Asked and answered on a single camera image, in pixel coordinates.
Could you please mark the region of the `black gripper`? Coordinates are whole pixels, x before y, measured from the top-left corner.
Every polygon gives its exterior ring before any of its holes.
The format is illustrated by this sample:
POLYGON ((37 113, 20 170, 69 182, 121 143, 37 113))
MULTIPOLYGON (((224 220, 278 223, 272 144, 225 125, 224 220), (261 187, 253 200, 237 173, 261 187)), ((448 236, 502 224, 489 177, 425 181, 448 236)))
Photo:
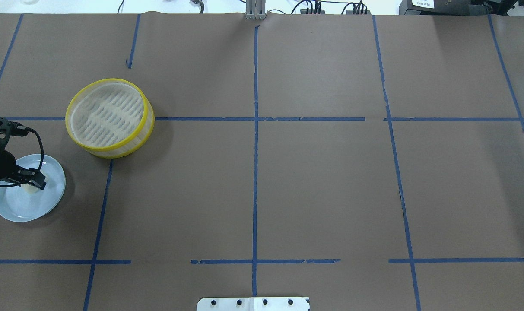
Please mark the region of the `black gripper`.
POLYGON ((47 177, 39 169, 18 168, 14 155, 4 149, 0 150, 0 181, 15 184, 24 190, 44 190, 47 185, 47 177))

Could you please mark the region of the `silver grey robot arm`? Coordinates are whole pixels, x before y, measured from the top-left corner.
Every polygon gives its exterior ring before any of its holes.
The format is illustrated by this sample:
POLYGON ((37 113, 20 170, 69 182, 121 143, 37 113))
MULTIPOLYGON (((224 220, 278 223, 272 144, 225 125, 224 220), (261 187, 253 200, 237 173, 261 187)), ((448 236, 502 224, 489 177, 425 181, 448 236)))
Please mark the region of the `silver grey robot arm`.
POLYGON ((17 187, 24 184, 31 185, 40 190, 46 186, 46 177, 41 173, 44 161, 44 148, 39 134, 35 130, 31 132, 36 136, 41 151, 39 165, 37 168, 24 168, 17 165, 14 155, 5 150, 5 145, 0 140, 0 187, 17 187))

